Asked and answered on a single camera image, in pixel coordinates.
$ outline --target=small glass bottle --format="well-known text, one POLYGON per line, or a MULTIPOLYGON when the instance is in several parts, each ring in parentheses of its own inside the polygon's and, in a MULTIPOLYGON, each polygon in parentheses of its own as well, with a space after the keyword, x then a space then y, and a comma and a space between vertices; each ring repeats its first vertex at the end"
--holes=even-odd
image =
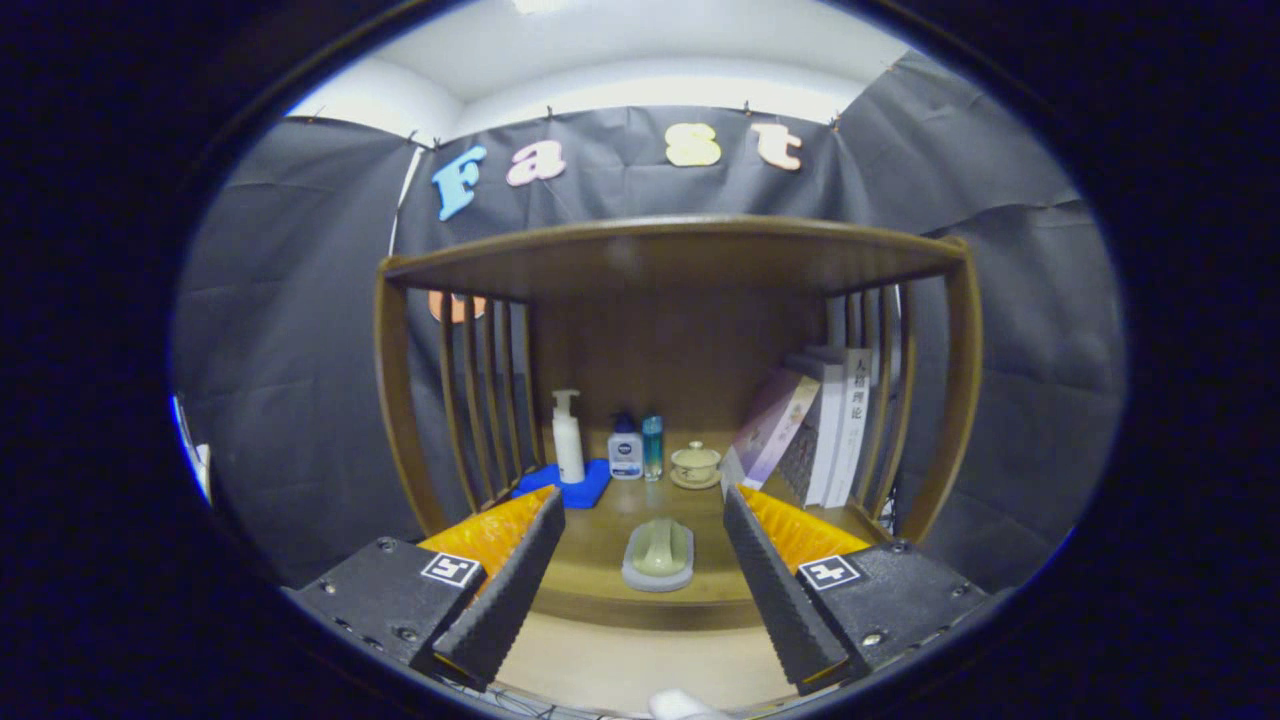
POLYGON ((644 479, 650 483, 662 477, 662 416, 649 415, 640 421, 640 432, 644 436, 644 479))

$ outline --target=wooden shelf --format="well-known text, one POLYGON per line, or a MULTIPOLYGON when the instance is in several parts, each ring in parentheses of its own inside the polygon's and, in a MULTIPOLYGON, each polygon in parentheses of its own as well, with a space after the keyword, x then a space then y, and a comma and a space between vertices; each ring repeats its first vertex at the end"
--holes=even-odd
POLYGON ((945 240, 803 218, 705 215, 608 220, 390 258, 402 287, 521 302, 664 290, 840 295, 943 274, 965 249, 945 240))
MULTIPOLYGON (((764 492, 799 506, 780 475, 764 492)), ((664 475, 655 483, 609 480, 590 510, 566 510, 564 534, 543 577, 534 610, 570 620, 643 629, 724 629, 760 624, 724 532, 719 487, 690 491, 664 475), (622 582, 622 559, 636 525, 659 515, 694 532, 694 579, 678 591, 649 593, 622 582)), ((810 512, 868 543, 890 539, 852 506, 810 512)))
MULTIPOLYGON (((513 366, 512 352, 530 368, 527 413, 520 433, 531 438, 539 461, 554 461, 550 391, 561 387, 582 391, 575 415, 590 457, 604 455, 609 414, 622 409, 663 415, 668 457, 691 439, 723 452, 768 370, 778 366, 786 352, 826 342, 824 296, 927 277, 946 282, 950 342, 940 439, 923 488, 901 523, 902 537, 920 542, 955 482, 977 407, 982 311, 969 249, 957 238, 928 240, 801 218, 607 220, 495 236, 416 258, 387 258, 376 284, 374 342, 383 418, 406 496, 428 536, 457 520, 444 518, 419 439, 410 395, 407 307, 426 299, 410 290, 453 292, 465 297, 467 307, 472 306, 468 299, 483 297, 489 307, 497 307, 497 323, 492 318, 460 323, 466 402, 451 401, 445 409, 458 462, 462 442, 499 454, 492 465, 460 468, 460 482, 471 488, 474 509, 480 509, 507 489, 489 484, 490 468, 504 471, 503 448, 492 442, 497 437, 497 400, 481 395, 481 387, 492 391, 476 382, 476 373, 493 377, 495 364, 513 366), (524 343, 513 343, 509 334, 509 302, 526 304, 524 343), (504 351, 497 357, 495 336, 504 338, 504 351), (488 416, 489 424, 481 423, 481 416, 488 416), (462 439, 465 433, 474 439, 462 439)), ((442 378, 451 383, 453 329, 451 314, 442 316, 442 378)), ((887 357, 884 348, 881 356, 887 357)), ((509 424, 515 416, 509 400, 513 373, 500 374, 507 384, 497 397, 509 424)), ((887 374, 887 364, 882 374, 887 374)), ((452 389, 445 395, 452 397, 452 389)), ((881 397, 879 406, 884 405, 881 397)), ((879 418, 868 430, 888 432, 883 424, 879 418)), ((901 452, 905 416, 901 425, 892 437, 882 438, 893 448, 890 466, 901 452)), ((507 450, 516 455, 515 447, 507 450)), ((495 479, 508 489, 515 480, 495 479)), ((777 477, 764 491, 795 505, 777 477)), ((883 498, 868 502, 878 509, 883 498)), ((887 539, 858 505, 851 500, 842 509, 808 511, 868 542, 887 539)), ((612 480, 595 509, 567 510, 563 537, 534 607, 575 620, 648 629, 760 623, 723 528, 719 491, 686 491, 666 478, 659 483, 612 480), (632 591, 621 574, 627 538, 636 525, 659 514, 694 532, 694 580, 672 593, 632 591)))

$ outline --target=white lotion bottle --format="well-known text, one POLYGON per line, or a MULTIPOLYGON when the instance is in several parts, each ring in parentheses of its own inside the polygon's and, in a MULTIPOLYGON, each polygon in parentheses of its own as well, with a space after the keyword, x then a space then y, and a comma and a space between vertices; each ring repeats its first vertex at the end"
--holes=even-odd
POLYGON ((556 464, 561 469, 561 483, 572 486, 582 482, 582 434, 577 429, 577 418, 568 414, 568 401, 576 389, 557 389, 556 409, 552 410, 552 436, 556 439, 556 464))

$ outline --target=word fast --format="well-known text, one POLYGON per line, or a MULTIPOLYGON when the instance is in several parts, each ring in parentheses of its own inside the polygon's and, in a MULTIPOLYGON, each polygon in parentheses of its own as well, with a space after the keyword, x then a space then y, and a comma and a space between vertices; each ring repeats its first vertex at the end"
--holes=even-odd
MULTIPOLYGON (((765 163, 783 170, 800 169, 800 159, 787 154, 791 147, 800 147, 800 138, 791 135, 786 126, 755 123, 751 129, 760 136, 756 151, 765 163)), ((667 128, 663 138, 667 141, 667 160, 672 165, 705 167, 721 159, 716 129, 707 123, 676 123, 667 128)), ((488 154, 484 145, 476 145, 431 176, 440 192, 440 220, 448 220, 475 200, 476 193, 471 188, 480 181, 480 163, 488 154)), ((554 140, 526 145, 512 155, 511 161, 507 170, 507 184, 511 187, 553 178, 567 167, 563 147, 554 140)))

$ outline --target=book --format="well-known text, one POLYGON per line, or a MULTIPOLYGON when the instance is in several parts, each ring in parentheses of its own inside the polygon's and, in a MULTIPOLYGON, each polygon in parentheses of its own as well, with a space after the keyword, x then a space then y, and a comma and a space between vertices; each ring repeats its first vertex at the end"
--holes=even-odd
POLYGON ((858 475, 858 460, 863 452, 870 402, 874 351, 863 347, 809 346, 805 354, 824 363, 840 363, 844 368, 845 398, 841 404, 840 438, 836 465, 823 507, 842 507, 858 475))
POLYGON ((804 507, 822 505, 836 469, 845 368, 842 363, 795 354, 787 355, 782 364, 822 383, 818 397, 778 462, 778 470, 804 507))
POLYGON ((776 368, 769 373, 751 401, 746 423, 721 462, 723 492, 739 483, 753 489, 764 487, 819 389, 818 380, 795 370, 776 368))

